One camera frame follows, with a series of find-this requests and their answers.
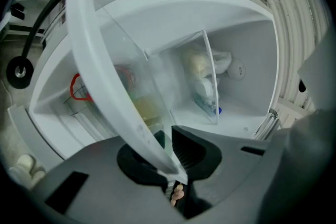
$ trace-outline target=fridge wall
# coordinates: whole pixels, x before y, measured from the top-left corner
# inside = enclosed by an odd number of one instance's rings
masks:
[[[64,95],[78,72],[66,36],[52,52],[35,84],[29,116],[42,137],[63,158],[95,140],[73,116]]]
[[[237,58],[245,67],[245,77],[241,80],[218,75],[219,95],[241,102],[256,115],[266,115],[275,90],[278,66],[272,21],[236,25],[208,36],[212,48],[230,52],[233,61]]]
[[[250,0],[115,0],[104,9],[142,50],[165,47],[202,30],[209,34],[272,21],[267,10]]]

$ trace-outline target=gray surface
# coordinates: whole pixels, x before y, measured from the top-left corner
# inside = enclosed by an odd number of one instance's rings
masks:
[[[323,193],[332,190],[334,181],[322,179],[329,167],[334,173],[331,160],[335,155],[336,145],[336,111],[318,112],[297,121],[286,139],[284,153],[273,182],[263,201],[260,219],[263,223],[273,223],[288,214],[297,203],[306,203],[314,210],[320,208],[317,203],[326,205],[332,201],[319,201],[319,197],[309,192]],[[320,195],[325,199],[326,193]],[[297,206],[297,215],[308,214],[307,206]]]
[[[281,157],[285,135],[270,143],[193,132],[216,144],[223,159],[210,178],[195,182],[199,198],[214,205],[188,220],[190,223],[253,223]],[[160,187],[134,183],[120,171],[117,151],[120,137],[92,144],[52,170],[33,190],[46,200],[73,172],[89,177],[77,193],[66,216],[83,223],[181,223],[184,221]],[[242,146],[266,149],[260,157],[241,152]]]
[[[45,200],[77,171],[89,177],[66,212],[72,219],[95,224],[181,222],[160,187],[138,185],[120,171],[117,152],[123,144],[113,137],[87,146],[50,171],[33,193]]]
[[[15,129],[29,149],[34,152],[35,159],[43,165],[46,172],[63,161],[37,132],[23,106],[17,107],[14,105],[8,109],[8,113]]]
[[[298,74],[304,82],[315,108],[336,109],[336,33],[330,27]]]
[[[261,203],[279,165],[286,131],[280,131],[273,137],[263,157],[238,188],[190,223],[256,223]]]
[[[0,43],[1,79],[12,97],[13,104],[16,104],[17,106],[26,105],[27,89],[18,90],[9,85],[6,79],[6,67],[12,58],[19,56],[22,53],[22,47],[25,40],[26,37],[22,36],[7,36],[6,39]],[[33,43],[28,54],[28,59],[32,62],[33,66],[36,65],[41,53],[42,45]],[[6,168],[13,166],[22,154],[31,154],[34,156],[15,130],[11,119],[9,118],[7,108],[12,105],[9,94],[6,92],[3,85],[0,84],[0,154],[1,161]],[[34,167],[34,170],[37,169],[40,169],[40,164],[38,163]]]
[[[212,205],[227,198],[247,178],[261,159],[259,155],[240,149],[243,146],[249,146],[266,150],[269,144],[266,141],[214,135],[188,127],[183,129],[212,142],[222,151],[222,161],[214,173],[209,178],[194,183],[198,197]]]

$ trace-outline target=white panel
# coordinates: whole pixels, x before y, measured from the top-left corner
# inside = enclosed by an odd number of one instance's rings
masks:
[[[232,25],[272,19],[249,0],[116,0],[104,9],[141,49],[164,46],[201,30],[209,35]]]
[[[209,35],[210,45],[231,52],[246,67],[243,80],[221,78],[219,95],[228,95],[255,110],[256,115],[268,113],[277,74],[277,46],[272,21],[231,27]]]

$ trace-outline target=finger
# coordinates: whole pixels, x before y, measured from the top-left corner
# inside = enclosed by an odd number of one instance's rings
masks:
[[[184,191],[180,190],[179,192],[173,194],[172,199],[179,200],[183,196],[184,196]]]
[[[176,193],[176,192],[178,192],[178,191],[180,191],[182,189],[183,189],[183,185],[182,184],[178,184],[177,187],[175,188],[174,192]]]

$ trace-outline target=crisper drawer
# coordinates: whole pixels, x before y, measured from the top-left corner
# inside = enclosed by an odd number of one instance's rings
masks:
[[[66,0],[68,35],[80,78],[105,122],[167,174],[180,169],[153,136],[174,125],[145,54],[93,0]]]

